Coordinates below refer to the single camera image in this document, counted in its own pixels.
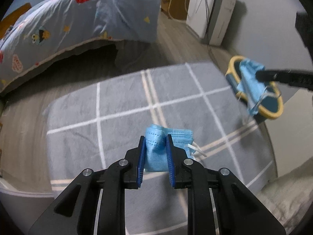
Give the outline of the yellow teal trash bin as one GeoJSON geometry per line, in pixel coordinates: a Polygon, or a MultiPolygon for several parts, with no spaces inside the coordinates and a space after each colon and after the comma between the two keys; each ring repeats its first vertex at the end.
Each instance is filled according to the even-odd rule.
{"type": "MultiPolygon", "coordinates": [[[[231,88],[236,96],[243,102],[247,103],[248,98],[247,95],[242,91],[238,90],[237,86],[241,81],[241,72],[239,70],[239,64],[242,60],[244,60],[244,56],[236,55],[233,56],[229,63],[227,72],[225,74],[226,80],[231,85],[231,88]]],[[[284,111],[283,107],[283,99],[282,97],[277,96],[266,96],[262,101],[261,104],[258,106],[258,114],[254,117],[256,120],[261,123],[266,119],[275,120],[281,116],[284,111]]]]}

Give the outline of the dark grey bed sheet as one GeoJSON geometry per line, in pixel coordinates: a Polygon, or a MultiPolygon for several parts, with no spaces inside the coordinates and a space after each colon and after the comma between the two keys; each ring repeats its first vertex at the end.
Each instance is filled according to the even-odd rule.
{"type": "Polygon", "coordinates": [[[116,44],[115,66],[123,72],[129,71],[151,47],[151,43],[143,41],[123,40],[116,44]]]}

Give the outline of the wooden bed frame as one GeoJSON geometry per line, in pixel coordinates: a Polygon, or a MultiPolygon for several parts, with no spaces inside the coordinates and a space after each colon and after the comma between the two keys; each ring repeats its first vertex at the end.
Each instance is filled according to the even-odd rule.
{"type": "Polygon", "coordinates": [[[16,23],[16,21],[18,20],[18,18],[22,14],[24,14],[25,12],[30,10],[31,8],[32,8],[32,6],[30,3],[25,3],[24,5],[22,5],[21,7],[19,7],[18,9],[13,11],[12,13],[10,13],[8,16],[6,16],[0,23],[0,38],[2,39],[4,37],[7,29],[10,26],[14,25],[16,23]]]}

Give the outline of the grey plaid blanket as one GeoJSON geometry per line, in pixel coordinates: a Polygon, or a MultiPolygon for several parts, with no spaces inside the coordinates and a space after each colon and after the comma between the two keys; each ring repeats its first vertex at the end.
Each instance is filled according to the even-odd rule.
{"type": "Polygon", "coordinates": [[[160,67],[90,85],[52,102],[47,156],[58,196],[84,169],[122,159],[152,124],[189,129],[201,152],[196,160],[230,169],[253,193],[276,177],[272,147],[224,75],[212,63],[160,67]]]}

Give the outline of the blue cartoon duvet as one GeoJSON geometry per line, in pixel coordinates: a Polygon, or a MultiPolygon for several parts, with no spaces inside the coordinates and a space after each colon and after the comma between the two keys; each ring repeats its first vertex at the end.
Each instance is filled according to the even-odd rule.
{"type": "Polygon", "coordinates": [[[157,38],[161,0],[45,0],[21,15],[1,39],[1,90],[53,58],[86,43],[157,38]]]}

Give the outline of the blue face mask with loops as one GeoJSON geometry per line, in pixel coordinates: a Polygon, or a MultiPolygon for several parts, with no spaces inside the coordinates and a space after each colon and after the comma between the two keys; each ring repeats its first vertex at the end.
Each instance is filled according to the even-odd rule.
{"type": "Polygon", "coordinates": [[[194,142],[193,132],[188,129],[165,128],[152,124],[146,129],[146,157],[144,170],[146,172],[168,171],[166,138],[171,135],[175,147],[184,149],[187,157],[193,159],[195,153],[206,157],[206,154],[194,142]]]}

